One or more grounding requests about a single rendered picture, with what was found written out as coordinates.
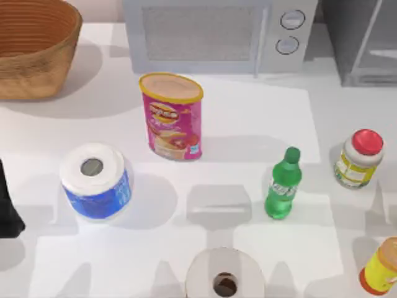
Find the pink chip can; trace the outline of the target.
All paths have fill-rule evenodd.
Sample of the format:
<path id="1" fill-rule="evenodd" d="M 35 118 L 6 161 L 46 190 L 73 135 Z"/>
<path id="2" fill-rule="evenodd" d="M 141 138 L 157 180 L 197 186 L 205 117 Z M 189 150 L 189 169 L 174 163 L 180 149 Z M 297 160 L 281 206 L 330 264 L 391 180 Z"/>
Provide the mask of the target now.
<path id="1" fill-rule="evenodd" d="M 139 79 L 149 147 L 177 161 L 202 155 L 201 85 L 172 73 L 148 73 Z"/>

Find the green bottle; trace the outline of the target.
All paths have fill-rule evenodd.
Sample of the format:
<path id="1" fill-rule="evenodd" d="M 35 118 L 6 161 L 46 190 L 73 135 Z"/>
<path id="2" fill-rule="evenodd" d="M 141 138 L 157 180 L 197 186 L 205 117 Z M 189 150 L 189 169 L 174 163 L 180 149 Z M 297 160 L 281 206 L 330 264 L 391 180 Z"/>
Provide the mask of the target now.
<path id="1" fill-rule="evenodd" d="M 293 199 L 302 179 L 300 157 L 298 148 L 288 147 L 283 159 L 272 169 L 265 211 L 273 219 L 284 219 L 291 212 Z"/>

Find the blue wrapped toilet paper roll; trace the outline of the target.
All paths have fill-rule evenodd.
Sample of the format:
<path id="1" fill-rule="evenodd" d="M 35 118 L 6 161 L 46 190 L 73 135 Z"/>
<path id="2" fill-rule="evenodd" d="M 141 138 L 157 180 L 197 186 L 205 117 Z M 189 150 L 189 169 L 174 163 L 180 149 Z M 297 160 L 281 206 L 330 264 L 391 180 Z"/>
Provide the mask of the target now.
<path id="1" fill-rule="evenodd" d="M 89 219 L 107 219 L 132 198 L 124 156 L 102 143 L 69 152 L 60 166 L 60 180 L 72 208 Z"/>

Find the pale microwave oven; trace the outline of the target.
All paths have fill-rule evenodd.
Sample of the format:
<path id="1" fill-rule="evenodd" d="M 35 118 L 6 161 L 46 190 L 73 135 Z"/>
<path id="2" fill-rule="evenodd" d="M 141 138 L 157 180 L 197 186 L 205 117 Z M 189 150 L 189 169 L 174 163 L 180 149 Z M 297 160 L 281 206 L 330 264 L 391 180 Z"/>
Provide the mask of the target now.
<path id="1" fill-rule="evenodd" d="M 136 73 L 252 74 L 263 9 L 268 6 L 262 73 L 298 71 L 305 57 L 318 0 L 123 0 L 130 58 Z M 280 25 L 287 11 L 306 20 Z M 275 44 L 296 37 L 299 49 L 281 55 Z"/>

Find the plain white paper roll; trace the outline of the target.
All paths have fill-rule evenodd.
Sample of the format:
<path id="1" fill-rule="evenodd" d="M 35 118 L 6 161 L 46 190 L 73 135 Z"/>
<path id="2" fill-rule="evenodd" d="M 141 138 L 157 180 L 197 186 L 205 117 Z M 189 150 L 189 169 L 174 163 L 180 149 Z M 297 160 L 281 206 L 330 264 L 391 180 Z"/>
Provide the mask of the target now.
<path id="1" fill-rule="evenodd" d="M 184 287 L 186 298 L 265 298 L 260 266 L 246 253 L 225 247 L 200 252 Z"/>

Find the round microwave knob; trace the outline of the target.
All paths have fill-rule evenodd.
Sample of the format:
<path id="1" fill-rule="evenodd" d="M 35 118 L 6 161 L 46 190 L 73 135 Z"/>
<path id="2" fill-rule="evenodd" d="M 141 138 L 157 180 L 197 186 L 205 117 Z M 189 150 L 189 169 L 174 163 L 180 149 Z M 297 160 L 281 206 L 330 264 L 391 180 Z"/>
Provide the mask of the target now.
<path id="1" fill-rule="evenodd" d="M 275 44 L 276 51 L 281 55 L 291 55 L 300 47 L 300 42 L 296 37 L 288 36 L 281 38 Z"/>
<path id="2" fill-rule="evenodd" d="M 292 10 L 282 15 L 280 25 L 287 30 L 296 30 L 304 24 L 305 20 L 306 16 L 301 10 Z"/>

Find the red lidded jar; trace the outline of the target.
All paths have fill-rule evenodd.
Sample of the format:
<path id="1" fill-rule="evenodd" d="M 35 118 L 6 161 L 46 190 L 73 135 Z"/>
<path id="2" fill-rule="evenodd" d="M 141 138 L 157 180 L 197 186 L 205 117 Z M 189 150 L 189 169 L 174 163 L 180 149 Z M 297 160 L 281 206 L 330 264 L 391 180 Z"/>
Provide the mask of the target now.
<path id="1" fill-rule="evenodd" d="M 345 187 L 363 188 L 372 179 L 383 157 L 381 135 L 371 129 L 360 129 L 344 142 L 334 164 L 334 175 Z"/>

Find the brown woven basket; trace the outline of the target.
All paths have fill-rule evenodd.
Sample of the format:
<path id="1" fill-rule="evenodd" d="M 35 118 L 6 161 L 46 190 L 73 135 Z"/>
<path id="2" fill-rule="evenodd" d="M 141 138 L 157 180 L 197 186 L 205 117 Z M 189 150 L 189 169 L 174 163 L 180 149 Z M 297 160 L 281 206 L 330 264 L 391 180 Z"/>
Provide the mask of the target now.
<path id="1" fill-rule="evenodd" d="M 0 100 L 60 92 L 83 18 L 65 0 L 0 0 Z"/>

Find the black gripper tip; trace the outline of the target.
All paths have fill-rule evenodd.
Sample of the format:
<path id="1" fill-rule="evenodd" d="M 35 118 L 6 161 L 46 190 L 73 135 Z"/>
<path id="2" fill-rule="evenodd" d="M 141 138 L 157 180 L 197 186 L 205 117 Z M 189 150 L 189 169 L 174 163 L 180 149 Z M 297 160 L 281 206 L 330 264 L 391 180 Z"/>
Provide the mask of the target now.
<path id="1" fill-rule="evenodd" d="M 0 239 L 17 238 L 24 230 L 25 223 L 11 201 L 0 159 Z"/>

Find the yellow and orange can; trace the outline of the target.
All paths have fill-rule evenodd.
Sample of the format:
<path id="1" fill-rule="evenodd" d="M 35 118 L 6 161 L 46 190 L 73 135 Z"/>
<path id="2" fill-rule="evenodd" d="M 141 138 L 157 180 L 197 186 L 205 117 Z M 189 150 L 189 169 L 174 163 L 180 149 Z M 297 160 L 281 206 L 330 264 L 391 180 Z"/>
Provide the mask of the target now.
<path id="1" fill-rule="evenodd" d="M 361 286 L 370 294 L 382 296 L 397 282 L 397 237 L 387 238 L 359 274 Z"/>

